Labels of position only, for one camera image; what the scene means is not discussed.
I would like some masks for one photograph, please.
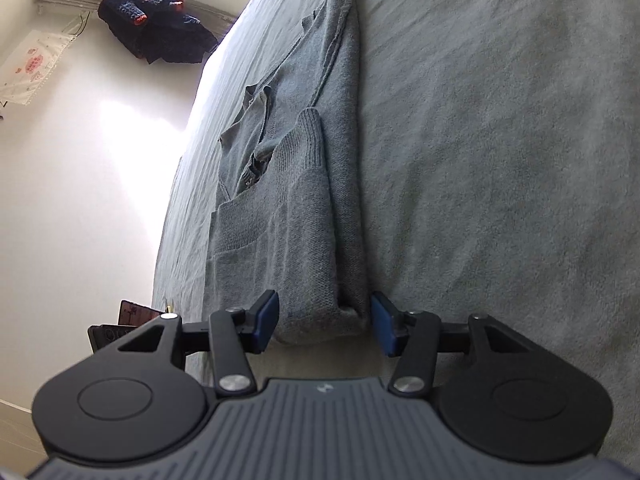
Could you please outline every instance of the folded gray sweater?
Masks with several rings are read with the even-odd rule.
[[[367,282],[356,157],[355,0],[325,0],[220,137],[204,311],[280,295],[276,338],[362,332]]]

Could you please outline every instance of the floor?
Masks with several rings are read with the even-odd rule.
[[[27,475],[46,458],[31,413],[0,402],[0,467]]]
[[[59,32],[70,18],[30,28]],[[122,299],[150,303],[201,71],[148,65],[94,19],[32,103],[2,111],[0,399],[30,407],[90,354],[89,325],[116,322]]]

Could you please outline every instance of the bed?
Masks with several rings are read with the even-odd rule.
[[[321,1],[251,0],[209,59],[153,307],[210,314],[218,138]],[[486,311],[598,378],[614,401],[602,453],[640,468],[640,0],[357,6],[370,289],[447,321]],[[204,359],[188,363],[201,381]],[[367,334],[273,345],[251,361],[257,378],[385,377],[393,365]],[[439,361],[436,381],[458,364]]]

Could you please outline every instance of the logo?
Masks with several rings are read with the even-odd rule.
[[[334,390],[334,387],[329,383],[324,383],[316,386],[316,390],[318,390],[321,394],[330,394]]]

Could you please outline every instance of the ribbed gray platform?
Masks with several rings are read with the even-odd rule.
[[[623,480],[635,477],[593,458],[555,466],[523,466],[493,459],[453,436],[426,402],[399,399],[386,392],[378,379],[369,378],[271,380],[258,396],[221,403],[199,436],[156,462],[96,470],[52,459],[30,478]]]

